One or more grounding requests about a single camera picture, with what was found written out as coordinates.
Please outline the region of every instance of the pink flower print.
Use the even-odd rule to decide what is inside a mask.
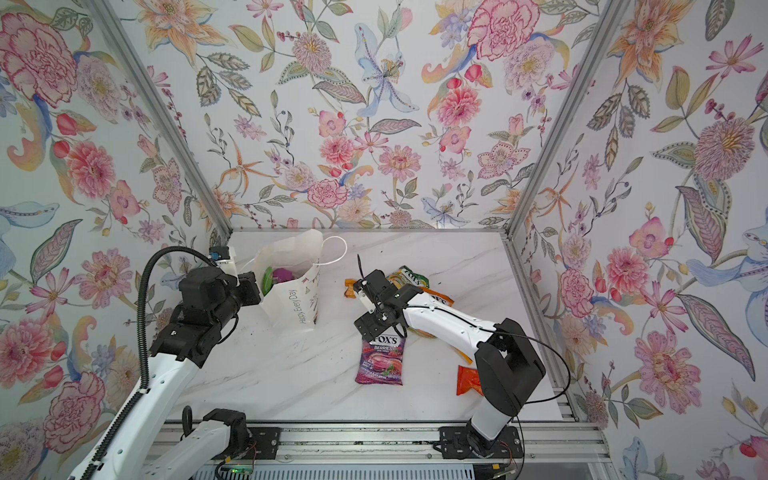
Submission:
[[[511,144],[500,141],[490,152],[478,155],[482,167],[478,176],[486,179],[500,177],[528,158],[530,152],[530,148],[515,149]]]
[[[342,114],[333,114],[329,111],[320,112],[320,137],[338,135],[344,132],[346,119]]]
[[[648,283],[648,265],[631,247],[614,248],[608,254],[608,279],[621,294],[642,293]]]
[[[629,244],[646,258],[658,258],[667,255],[670,248],[666,240],[664,225],[659,217],[653,217],[629,236]]]
[[[484,0],[472,17],[468,45],[477,45],[477,58],[511,55],[528,41],[540,15],[531,0]]]
[[[757,480],[768,480],[768,440],[752,435],[750,436],[750,444],[758,458],[760,458],[754,466]]]
[[[355,149],[357,150],[365,150],[368,149],[368,152],[373,153],[374,148],[384,148],[384,144],[389,141],[388,138],[381,138],[381,134],[376,134],[373,137],[371,137],[370,132],[366,132],[365,134],[365,140],[363,140],[360,137],[355,137],[355,141],[359,143],[360,145],[357,145]]]
[[[728,180],[742,171],[755,148],[754,133],[743,118],[705,127],[694,150],[696,173],[704,180]]]
[[[701,381],[698,367],[688,365],[690,350],[675,351],[677,337],[671,331],[664,336],[659,332],[648,334],[648,343],[635,340],[634,355],[642,360],[640,390],[654,394],[656,403],[663,407],[670,400],[670,407],[684,414],[690,404],[701,407],[701,392],[694,384]]]
[[[310,203],[321,208],[334,208],[346,202],[348,192],[337,180],[325,179],[314,184],[307,191]]]
[[[67,277],[69,277],[69,269],[67,268],[61,269],[61,272],[58,274],[58,281],[56,281],[53,273],[46,273],[45,282],[48,284],[47,290],[37,285],[29,289],[29,293],[44,298],[45,300],[40,300],[37,303],[27,305],[27,313],[44,309],[42,319],[47,319],[54,312],[56,305],[66,305],[67,299],[61,295],[67,288],[69,288],[74,280],[73,278],[67,281]]]
[[[139,220],[139,225],[141,225],[139,227],[139,235],[150,245],[154,244],[155,240],[163,239],[165,222],[160,220]]]
[[[344,165],[355,154],[355,144],[347,137],[328,137],[320,147],[320,156],[329,164]]]
[[[272,18],[272,12],[276,12],[282,7],[282,3],[273,3],[273,0],[253,0],[253,5],[246,5],[248,10],[256,12],[253,14],[254,18],[260,16],[264,12],[266,12],[267,17]]]
[[[589,279],[580,271],[569,268],[560,277],[563,304],[571,309],[574,316],[584,318],[592,312],[594,305],[590,302],[594,290]]]
[[[681,332],[688,330],[688,325],[683,323],[679,318],[674,315],[684,315],[685,309],[682,306],[670,306],[669,302],[674,299],[676,293],[673,289],[667,290],[664,296],[661,296],[661,284],[658,282],[652,283],[654,288],[654,295],[650,296],[643,292],[643,297],[648,305],[651,305],[653,309],[650,311],[650,316],[656,318],[656,315],[661,313],[661,319],[664,324],[667,325],[669,330],[673,330],[672,326],[676,326]]]
[[[574,78],[576,78],[576,75],[578,75],[578,70],[579,66],[576,64],[570,75],[565,70],[560,72],[558,77],[563,79],[563,83],[552,84],[552,82],[549,80],[547,80],[547,83],[552,90],[565,90],[571,86],[571,82],[574,80]]]
[[[106,308],[111,297],[119,297],[131,291],[133,272],[126,270],[131,266],[131,261],[118,253],[118,249],[93,253],[93,263],[84,261],[83,270],[88,273],[80,273],[72,280],[72,283],[80,285],[80,296],[85,300],[93,298],[93,307]]]
[[[23,318],[18,323],[6,323],[0,333],[0,384],[4,389],[13,387],[17,380],[29,382],[45,367],[53,348],[45,320]]]
[[[26,13],[6,13],[0,31],[0,67],[28,100],[36,94],[56,108],[77,86],[77,65],[61,34]]]
[[[554,46],[539,37],[520,47],[505,65],[507,92],[521,90],[541,79],[554,55]]]
[[[438,118],[446,127],[467,124],[480,112],[478,92],[466,85],[454,88],[440,102]]]
[[[401,182],[415,176],[415,171],[421,169],[421,155],[411,150],[411,147],[395,146],[395,150],[384,147],[384,153],[379,156],[379,170],[385,175],[392,176]]]
[[[149,78],[152,79],[152,83],[154,83],[155,87],[170,87],[170,84],[165,83],[165,81],[168,79],[168,74],[163,71],[155,75],[154,65],[147,66],[147,74],[149,75]]]
[[[440,150],[460,154],[464,151],[464,146],[467,144],[470,132],[472,132],[470,127],[453,127],[445,132],[445,135],[440,139]]]
[[[743,71],[755,71],[756,68],[749,62],[746,62],[749,57],[763,51],[763,44],[759,43],[754,48],[746,51],[752,41],[752,35],[747,35],[739,44],[739,48],[733,51],[733,40],[725,42],[725,55],[718,51],[713,51],[710,54],[710,60],[715,62],[716,65],[707,66],[707,70],[720,70],[725,68],[725,71],[720,75],[720,78],[725,78],[730,73],[731,69],[736,73]]]
[[[443,177],[448,177],[449,180],[456,180],[459,177],[466,177],[464,169],[461,168],[456,160],[450,159],[440,163],[440,171]]]
[[[250,137],[251,140],[260,141],[262,137],[266,136],[266,132],[262,130],[261,127],[257,127],[252,121],[243,118],[240,115],[237,115],[237,118],[235,119],[235,128],[237,129],[237,133],[243,135],[243,138]]]
[[[171,215],[175,215],[179,211],[179,204],[181,204],[181,172],[179,171],[179,165],[174,159],[168,162],[167,167],[161,166],[152,170],[154,175],[154,182],[157,185],[154,188],[152,197],[165,204],[168,207],[168,211]]]
[[[76,188],[88,198],[104,198],[114,182],[114,162],[104,147],[92,141],[78,142],[69,151],[67,174]]]
[[[79,382],[65,382],[45,417],[45,446],[57,453],[74,447],[96,425],[106,392],[93,372],[83,372]]]
[[[118,220],[132,217],[141,211],[136,197],[131,193],[131,188],[125,183],[125,180],[118,180],[118,185],[112,189],[109,206],[112,209],[112,214]]]
[[[330,48],[316,33],[301,34],[293,43],[293,54],[296,61],[314,74],[322,74],[331,66]]]
[[[517,114],[514,117],[509,118],[509,134],[515,137],[523,135],[523,115]]]
[[[115,118],[120,107],[120,89],[107,64],[100,58],[83,55],[78,61],[78,93],[107,121]]]

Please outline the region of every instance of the fox's berries candy bag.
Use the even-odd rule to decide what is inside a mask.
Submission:
[[[400,338],[393,329],[386,330],[371,343],[363,340],[355,381],[363,385],[402,385],[402,351],[405,347],[406,339]]]

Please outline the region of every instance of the leaf print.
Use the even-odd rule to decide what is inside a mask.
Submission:
[[[680,67],[675,67],[670,78],[670,84],[667,86],[667,106],[672,110],[683,107],[688,99],[690,90],[690,77],[688,72]]]
[[[632,412],[643,420],[650,420],[663,413],[657,409],[653,403],[648,402],[646,399],[636,398],[627,402],[627,406]]]
[[[328,9],[334,14],[334,15],[344,15],[347,13],[352,13],[352,9],[347,5],[346,3],[332,3],[328,5]]]
[[[592,119],[587,123],[587,127],[592,130],[600,130],[611,121],[611,116],[614,114],[621,102],[621,94],[613,94],[608,97],[595,111]]]
[[[614,126],[611,134],[608,135],[608,142],[605,144],[605,167],[610,171],[616,161],[616,154],[619,151],[619,130]]]
[[[94,29],[94,22],[90,17],[81,17],[78,20],[78,30],[80,30],[80,36],[85,40],[88,34]]]
[[[642,87],[629,86],[629,106],[632,111],[641,118],[650,117],[650,99]]]
[[[351,83],[332,84],[329,81],[321,81],[313,88],[325,91],[338,101],[345,101],[350,104],[366,103],[366,99],[362,96],[360,90]]]
[[[271,51],[261,58],[261,71],[267,71],[275,65],[275,52]]]
[[[699,248],[714,262],[723,249],[726,221],[719,214],[704,208],[698,190],[677,187],[685,199],[685,220]]]
[[[197,72],[197,96],[200,97],[200,106],[213,105],[221,98],[221,89],[216,85],[214,73],[208,67],[202,67]]]
[[[484,225],[484,226],[490,226],[490,225],[496,225],[497,223],[503,222],[506,220],[504,217],[488,217],[480,220],[478,224]]]
[[[411,127],[421,127],[421,124],[418,124],[417,122],[408,118],[403,118],[402,120],[385,118],[384,120],[377,121],[371,127],[371,131],[385,135],[392,135],[401,131],[408,130]]]
[[[561,13],[570,12],[576,8],[576,2],[574,0],[550,0],[542,5],[539,5],[541,13],[547,15],[560,15]]]
[[[650,131],[655,131],[657,133],[666,133],[668,131],[673,130],[683,120],[685,120],[685,117],[681,117],[679,115],[672,115],[660,121],[659,124],[651,128]]]
[[[694,113],[701,106],[701,104],[704,103],[707,97],[709,97],[710,88],[712,88],[712,84],[715,82],[717,75],[719,74],[712,75],[707,80],[705,80],[703,84],[699,85],[699,88],[697,88],[694,92],[694,96],[690,98],[688,110],[685,113],[686,116],[690,116],[690,114]]]
[[[280,75],[280,80],[278,80],[277,83],[282,85],[294,78],[306,77],[308,74],[310,74],[310,71],[307,70],[306,67],[301,65],[298,61],[292,61],[283,69],[283,73]]]
[[[677,298],[685,305],[694,328],[713,345],[743,365],[754,380],[755,366],[752,364],[750,351],[741,339],[733,334],[720,312],[711,303],[697,296],[677,295]]]
[[[184,199],[184,222],[188,227],[192,227],[192,208],[190,207],[192,200],[192,197]]]
[[[622,105],[619,111],[619,131],[624,138],[632,138],[634,134],[634,114],[625,105]]]
[[[499,180],[496,180],[492,184],[485,185],[483,188],[480,189],[480,196],[484,197],[485,195],[492,194],[501,185],[505,185],[505,186],[509,185],[509,182],[505,178],[500,178]]]
[[[33,283],[37,283],[46,273],[53,270],[67,255],[72,242],[74,228],[82,219],[70,220],[63,223],[45,242],[32,254],[29,264],[29,275]]]
[[[78,15],[79,14],[71,8],[57,8],[56,12],[53,14],[50,25],[60,31],[71,30],[78,21]]]
[[[703,200],[704,208],[728,220],[733,197],[725,180],[704,180],[699,174],[695,174],[694,183],[699,187],[699,194],[701,195],[701,200]]]
[[[707,15],[704,17],[704,37],[707,41],[714,40],[717,34],[728,24],[733,9],[736,6],[734,0],[711,0]]]
[[[650,154],[662,160],[669,160],[678,167],[693,168],[696,166],[695,148],[696,144],[689,141],[681,141],[676,144],[669,144],[661,150],[651,152]]]
[[[246,70],[249,65],[234,55],[228,53],[212,53],[206,57],[212,63],[227,70]]]
[[[328,67],[325,71],[316,74],[315,76],[333,84],[350,83],[349,78],[347,78],[344,72],[335,67]]]
[[[230,25],[232,31],[235,32],[237,39],[243,44],[245,48],[253,52],[259,53],[264,50],[264,43],[262,43],[259,35],[248,28],[245,25]]]
[[[558,28],[560,28],[563,25],[569,25],[571,23],[578,23],[584,20],[584,17],[587,16],[587,12],[583,12],[582,10],[574,10],[572,12],[568,12],[565,15],[563,15],[563,18],[560,19],[560,22],[558,23]]]
[[[250,84],[247,78],[245,78],[243,75],[236,73],[234,71],[221,71],[219,72],[219,76],[222,77],[228,84],[232,85],[234,88],[237,88],[238,90],[247,90],[248,88],[251,88],[253,85]]]
[[[583,41],[589,40],[592,38],[592,34],[594,33],[595,27],[597,27],[598,24],[593,23],[592,25],[589,25],[584,30],[580,31],[578,35],[576,35],[576,38],[574,38],[573,45],[571,45],[571,48],[575,47],[576,45],[582,43]]]
[[[254,115],[256,117],[260,117],[261,114],[259,113],[259,109],[256,108],[256,105],[253,104],[253,101],[246,97],[245,95],[241,94],[237,90],[233,90],[231,88],[228,89],[230,91],[230,95],[232,96],[232,99],[235,100],[235,103],[237,103],[237,106],[245,110],[251,115]]]
[[[333,27],[328,22],[323,22],[322,20],[317,22],[315,24],[317,27],[317,33],[321,34],[323,37],[328,38],[329,40],[333,40],[335,42],[339,42],[339,40],[336,39],[336,33],[333,31]]]

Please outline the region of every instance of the orange lily print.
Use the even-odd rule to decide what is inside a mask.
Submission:
[[[661,52],[683,43],[677,23],[696,0],[636,0],[634,19],[624,24],[621,37],[608,51],[621,57],[616,88],[637,71],[646,81],[661,88]]]
[[[571,174],[571,178],[568,179],[568,182],[560,189],[555,190],[554,188],[545,188],[544,190],[540,191],[538,194],[547,194],[547,200],[549,201],[548,204],[544,205],[541,209],[548,208],[547,211],[539,215],[539,217],[544,217],[546,215],[549,215],[550,212],[554,210],[555,207],[558,208],[558,211],[560,212],[560,225],[565,228],[565,220],[563,220],[563,204],[571,206],[570,203],[568,203],[568,200],[565,200],[565,197],[563,197],[563,194],[565,194],[565,191],[568,189],[568,187],[571,186],[571,182],[573,181],[574,177],[576,176],[576,172],[578,171],[578,164],[576,165],[576,168],[574,169],[574,173]]]
[[[224,179],[227,176],[229,176],[230,180],[240,178],[240,185],[244,185],[243,193],[240,194],[240,196],[242,197],[243,195],[245,195],[246,191],[248,190],[248,184],[249,184],[248,174],[249,173],[261,175],[262,177],[267,177],[267,178],[273,178],[273,177],[271,175],[262,174],[261,172],[255,171],[252,168],[254,165],[258,165],[262,162],[256,161],[251,164],[244,164],[243,155],[240,153],[240,149],[237,146],[237,142],[235,141],[234,138],[232,138],[232,135],[230,135],[230,138],[232,139],[232,143],[235,146],[235,151],[237,152],[237,165],[230,168],[229,170],[226,170],[224,173],[221,174],[221,180],[219,180],[218,187],[221,187],[221,184],[224,183]],[[235,189],[235,191],[238,191],[240,189],[240,185],[237,185],[237,188]]]
[[[197,44],[224,45],[230,43],[218,30],[205,25],[217,10],[198,0],[134,0],[142,10],[138,20],[147,24],[147,46],[153,51],[170,42],[195,65]]]

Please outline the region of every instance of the candy bag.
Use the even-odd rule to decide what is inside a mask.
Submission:
[[[400,338],[391,328],[371,343],[363,340],[355,381],[363,385],[402,385],[402,351],[405,347],[406,339]]]
[[[458,366],[458,378],[456,379],[456,395],[459,396],[462,393],[467,393],[470,389],[474,389],[482,395],[482,388],[480,388],[480,376],[475,369],[468,369],[465,366]]]

